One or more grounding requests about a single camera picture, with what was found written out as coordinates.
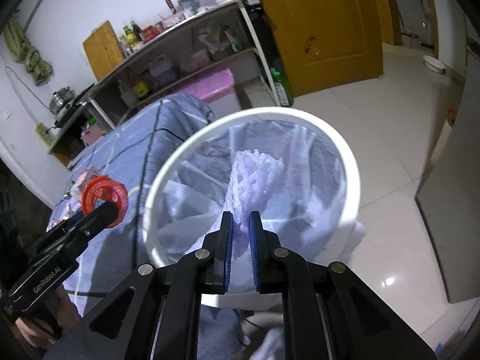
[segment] red roll of tape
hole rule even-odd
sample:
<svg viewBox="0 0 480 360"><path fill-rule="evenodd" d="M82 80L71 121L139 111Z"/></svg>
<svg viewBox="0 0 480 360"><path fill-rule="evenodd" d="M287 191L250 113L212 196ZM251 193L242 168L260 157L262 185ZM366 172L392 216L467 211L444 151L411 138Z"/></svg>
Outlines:
<svg viewBox="0 0 480 360"><path fill-rule="evenodd" d="M107 176L99 176L90 181L82 192L82 211L90 214L102 202L113 202L118 207L118 217L107 228L118 225L128 209L128 191L125 186Z"/></svg>

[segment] human hand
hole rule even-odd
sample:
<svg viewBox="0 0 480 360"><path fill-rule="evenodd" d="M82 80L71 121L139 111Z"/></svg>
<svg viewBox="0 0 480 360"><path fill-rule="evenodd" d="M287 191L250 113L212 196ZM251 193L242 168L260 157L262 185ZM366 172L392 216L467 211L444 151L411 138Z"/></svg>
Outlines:
<svg viewBox="0 0 480 360"><path fill-rule="evenodd" d="M70 297L63 288L63 285L60 285L55 290L55 295L57 296L59 302L57 323L62 328L62 334L64 334L71 329L73 325L80 321L80 314L78 313L77 307L70 300ZM53 335L48 334L47 332L53 333L52 328L45 322L36 318L35 322L38 325L41 325L41 327L46 331L38 328L31 319L25 317L20 317L17 319L15 324L30 345L43 350L50 349L55 343L55 339Z"/></svg>

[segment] yellow brown door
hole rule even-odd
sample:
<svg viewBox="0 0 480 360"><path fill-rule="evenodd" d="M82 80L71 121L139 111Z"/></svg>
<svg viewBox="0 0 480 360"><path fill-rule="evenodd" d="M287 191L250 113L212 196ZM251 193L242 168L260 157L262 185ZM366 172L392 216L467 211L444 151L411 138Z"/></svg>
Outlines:
<svg viewBox="0 0 480 360"><path fill-rule="evenodd" d="M294 96L383 72L375 0L261 0Z"/></svg>

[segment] wooden cutting board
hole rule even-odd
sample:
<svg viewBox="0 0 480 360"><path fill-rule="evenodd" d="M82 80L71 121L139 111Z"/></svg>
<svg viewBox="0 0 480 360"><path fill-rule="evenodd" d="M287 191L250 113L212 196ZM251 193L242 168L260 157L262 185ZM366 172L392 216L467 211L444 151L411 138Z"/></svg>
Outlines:
<svg viewBox="0 0 480 360"><path fill-rule="evenodd" d="M106 21L92 32L92 35L83 42L83 49L85 49L93 74L99 81L124 60L122 49L110 21Z"/></svg>

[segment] metal screw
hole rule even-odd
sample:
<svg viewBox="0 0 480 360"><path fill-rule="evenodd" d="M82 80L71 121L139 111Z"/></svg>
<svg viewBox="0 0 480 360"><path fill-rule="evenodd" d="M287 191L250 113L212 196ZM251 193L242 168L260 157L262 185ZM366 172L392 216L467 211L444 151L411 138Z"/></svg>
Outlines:
<svg viewBox="0 0 480 360"><path fill-rule="evenodd" d="M153 266L150 264L143 264L138 267L138 273L141 274L142 276L148 275L152 273L153 271Z"/></svg>
<svg viewBox="0 0 480 360"><path fill-rule="evenodd" d="M198 249L195 252L195 257L198 259L206 259L208 256L210 256L210 252L207 249Z"/></svg>
<svg viewBox="0 0 480 360"><path fill-rule="evenodd" d="M334 262L330 269L334 271L336 274L342 274L345 272L346 267L341 262Z"/></svg>
<svg viewBox="0 0 480 360"><path fill-rule="evenodd" d="M277 247L273 254L277 257L287 257L289 255L289 250L285 249L284 247Z"/></svg>

